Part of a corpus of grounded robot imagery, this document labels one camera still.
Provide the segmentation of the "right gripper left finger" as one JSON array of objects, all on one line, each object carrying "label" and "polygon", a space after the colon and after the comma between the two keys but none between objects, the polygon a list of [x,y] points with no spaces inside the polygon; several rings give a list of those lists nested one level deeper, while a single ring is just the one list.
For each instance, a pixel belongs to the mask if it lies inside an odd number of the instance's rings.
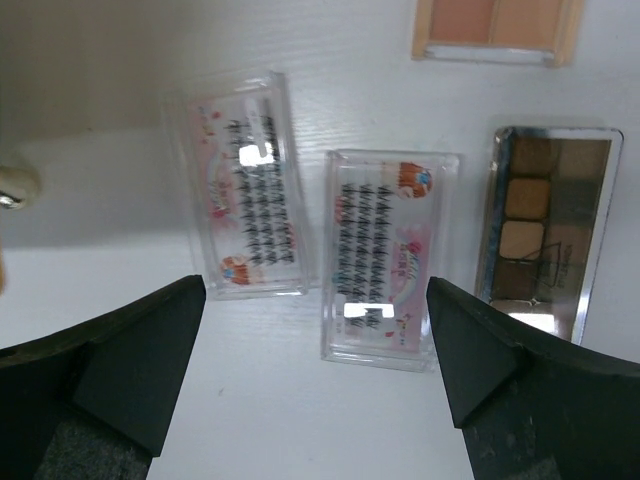
[{"label": "right gripper left finger", "polygon": [[206,302],[186,276],[1,351],[4,479],[144,479],[160,456]]}]

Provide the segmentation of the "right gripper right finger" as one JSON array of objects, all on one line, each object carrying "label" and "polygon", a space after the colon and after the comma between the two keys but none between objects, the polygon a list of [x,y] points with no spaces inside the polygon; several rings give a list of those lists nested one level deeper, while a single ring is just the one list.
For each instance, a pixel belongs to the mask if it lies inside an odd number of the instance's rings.
[{"label": "right gripper right finger", "polygon": [[638,364],[531,327],[442,278],[426,299],[475,478],[638,478]]}]

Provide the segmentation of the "long brown eyeshadow palette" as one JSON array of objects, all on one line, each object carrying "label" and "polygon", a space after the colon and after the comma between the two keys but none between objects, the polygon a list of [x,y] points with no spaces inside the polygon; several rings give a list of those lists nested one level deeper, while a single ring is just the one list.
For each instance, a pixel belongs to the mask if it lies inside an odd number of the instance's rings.
[{"label": "long brown eyeshadow palette", "polygon": [[478,298],[581,343],[623,144],[613,128],[496,131]]}]

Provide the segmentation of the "cream round drawer cabinet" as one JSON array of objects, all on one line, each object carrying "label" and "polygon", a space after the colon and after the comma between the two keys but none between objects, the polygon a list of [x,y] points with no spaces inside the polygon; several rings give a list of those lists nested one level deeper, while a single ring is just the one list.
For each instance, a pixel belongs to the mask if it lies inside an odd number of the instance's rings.
[{"label": "cream round drawer cabinet", "polygon": [[17,211],[33,205],[41,193],[37,169],[17,150],[1,157],[1,210]]}]

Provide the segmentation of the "clear sticker pack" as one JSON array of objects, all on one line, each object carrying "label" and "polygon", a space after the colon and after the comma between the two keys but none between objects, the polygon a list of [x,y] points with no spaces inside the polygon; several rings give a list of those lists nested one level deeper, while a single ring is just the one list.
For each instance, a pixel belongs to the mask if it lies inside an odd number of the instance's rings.
[{"label": "clear sticker pack", "polygon": [[161,112],[192,258],[210,297],[306,294],[313,259],[285,75],[185,82],[166,91]]},{"label": "clear sticker pack", "polygon": [[454,153],[326,155],[321,357],[423,372],[436,362],[426,300],[449,272]]}]

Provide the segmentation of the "pink square eyeshadow palette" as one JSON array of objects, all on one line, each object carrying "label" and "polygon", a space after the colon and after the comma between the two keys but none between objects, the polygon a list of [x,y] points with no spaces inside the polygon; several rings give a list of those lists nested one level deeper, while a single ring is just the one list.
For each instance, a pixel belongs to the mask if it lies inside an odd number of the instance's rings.
[{"label": "pink square eyeshadow palette", "polygon": [[583,1],[416,3],[411,58],[561,67],[572,60]]}]

